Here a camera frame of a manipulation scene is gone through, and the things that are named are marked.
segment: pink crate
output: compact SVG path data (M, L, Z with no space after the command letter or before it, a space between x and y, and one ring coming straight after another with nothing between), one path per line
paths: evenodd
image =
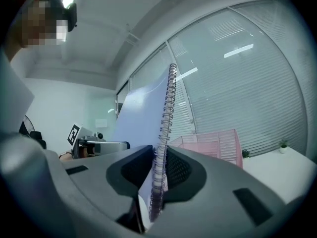
M242 168L241 146L235 129L181 136L169 145L223 159Z

